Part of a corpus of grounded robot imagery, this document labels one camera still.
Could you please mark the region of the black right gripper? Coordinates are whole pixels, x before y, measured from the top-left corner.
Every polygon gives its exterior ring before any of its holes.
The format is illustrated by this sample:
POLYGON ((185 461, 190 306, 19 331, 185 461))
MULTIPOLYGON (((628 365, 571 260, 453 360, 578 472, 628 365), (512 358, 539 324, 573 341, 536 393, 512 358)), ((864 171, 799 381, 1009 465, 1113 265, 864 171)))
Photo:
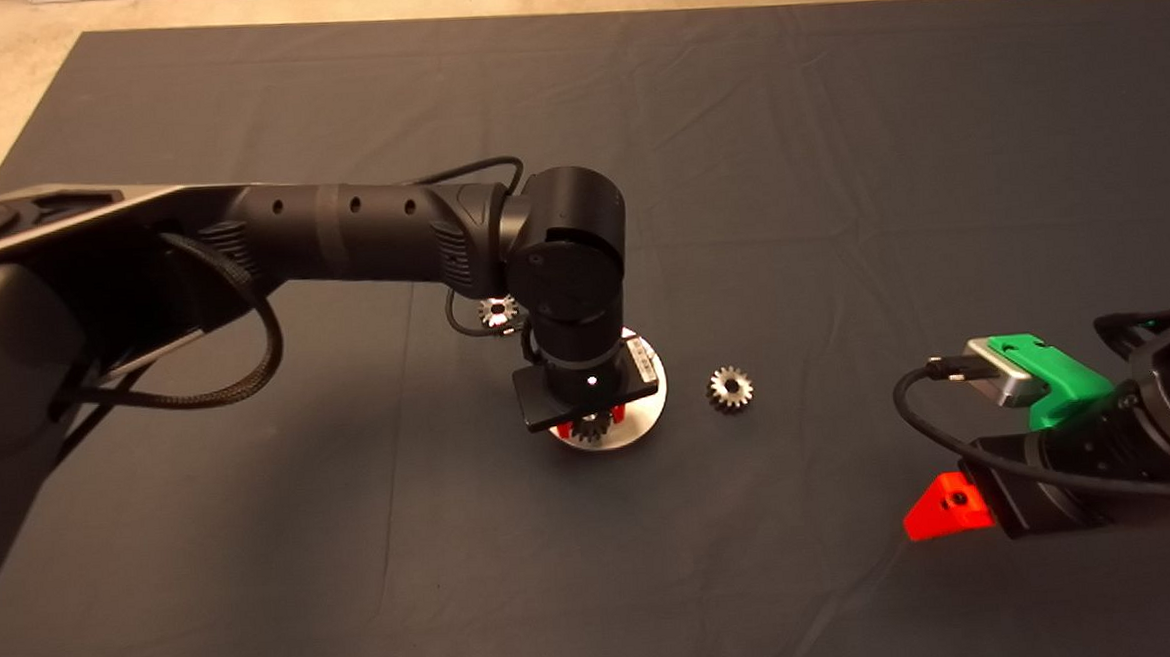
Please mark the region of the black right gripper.
MULTIPOLYGON (((979 437, 971 442, 994 456, 1057 473, 1115 480, 1165 480, 1169 456, 1140 404, 1107 397, 1042 431, 979 437)), ((1009 539, 1067 535, 1106 526, 1145 528, 1170 521, 1170 502, 1101 495, 1006 473, 975 459, 937 473, 907 511, 913 542, 997 524, 1009 539)))

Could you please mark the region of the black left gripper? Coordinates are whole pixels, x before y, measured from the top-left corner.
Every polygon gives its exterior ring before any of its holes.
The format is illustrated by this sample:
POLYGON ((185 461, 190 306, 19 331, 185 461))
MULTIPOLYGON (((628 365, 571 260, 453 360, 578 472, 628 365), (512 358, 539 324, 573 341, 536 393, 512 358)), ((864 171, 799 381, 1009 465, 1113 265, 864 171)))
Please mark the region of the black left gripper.
POLYGON ((576 421, 591 414, 610 413, 612 424, 622 424, 626 404, 656 395, 661 383, 658 358, 638 336, 622 336, 612 355, 586 369, 548 361, 514 369, 511 379, 526 430, 553 427, 562 441, 573 440, 576 421))

